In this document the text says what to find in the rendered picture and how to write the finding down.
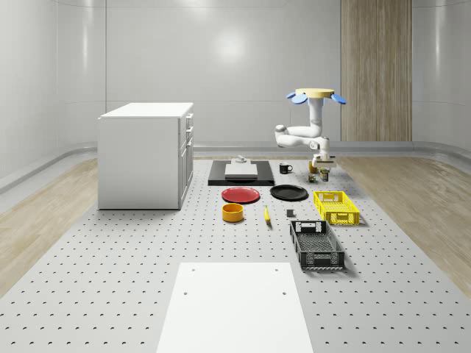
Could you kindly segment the yellow bowl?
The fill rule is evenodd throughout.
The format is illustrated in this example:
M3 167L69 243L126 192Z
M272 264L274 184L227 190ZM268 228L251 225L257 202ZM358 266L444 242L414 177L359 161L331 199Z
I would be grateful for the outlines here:
M222 218L230 223L239 222L244 218L244 207L237 203L225 204L222 207Z

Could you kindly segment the yellow basket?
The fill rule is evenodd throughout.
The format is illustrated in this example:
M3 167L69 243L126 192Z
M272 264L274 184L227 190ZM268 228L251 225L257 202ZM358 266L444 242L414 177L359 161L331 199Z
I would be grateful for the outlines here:
M359 224L359 210L344 191L315 191L314 205L330 224Z

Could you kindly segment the white cabinet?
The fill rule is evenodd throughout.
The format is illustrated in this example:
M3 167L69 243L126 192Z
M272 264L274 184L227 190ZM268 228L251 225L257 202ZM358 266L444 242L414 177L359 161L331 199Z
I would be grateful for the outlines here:
M193 103L129 103L98 120L98 206L182 207L193 175Z

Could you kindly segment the white board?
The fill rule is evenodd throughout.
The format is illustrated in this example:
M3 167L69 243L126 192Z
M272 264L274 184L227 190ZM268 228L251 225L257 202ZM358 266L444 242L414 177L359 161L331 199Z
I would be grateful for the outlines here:
M181 263L157 353L313 353L289 263Z

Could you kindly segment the dark grey basket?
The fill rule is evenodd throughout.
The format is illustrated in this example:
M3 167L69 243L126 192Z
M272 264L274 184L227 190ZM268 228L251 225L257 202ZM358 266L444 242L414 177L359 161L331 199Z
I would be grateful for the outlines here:
M302 268L344 267L344 250L328 222L291 221L290 233Z

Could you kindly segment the black stove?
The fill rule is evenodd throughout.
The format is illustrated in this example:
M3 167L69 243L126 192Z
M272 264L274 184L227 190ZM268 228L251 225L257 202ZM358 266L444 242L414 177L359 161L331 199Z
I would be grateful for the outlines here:
M208 185L257 185L273 186L273 173L268 161L253 161L242 156L228 160L214 160Z

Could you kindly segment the red plate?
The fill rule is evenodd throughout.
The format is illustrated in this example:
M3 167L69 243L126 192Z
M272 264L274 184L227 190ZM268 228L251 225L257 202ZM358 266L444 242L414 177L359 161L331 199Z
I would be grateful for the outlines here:
M259 200L260 194L254 188L233 187L223 190L222 198L229 203L249 204Z

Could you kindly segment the black plate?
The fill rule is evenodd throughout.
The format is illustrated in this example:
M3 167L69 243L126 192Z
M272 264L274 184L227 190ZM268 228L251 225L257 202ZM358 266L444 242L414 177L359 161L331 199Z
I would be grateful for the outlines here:
M308 198L307 190L297 185L276 185L270 189L270 193L276 199L288 202L302 201Z

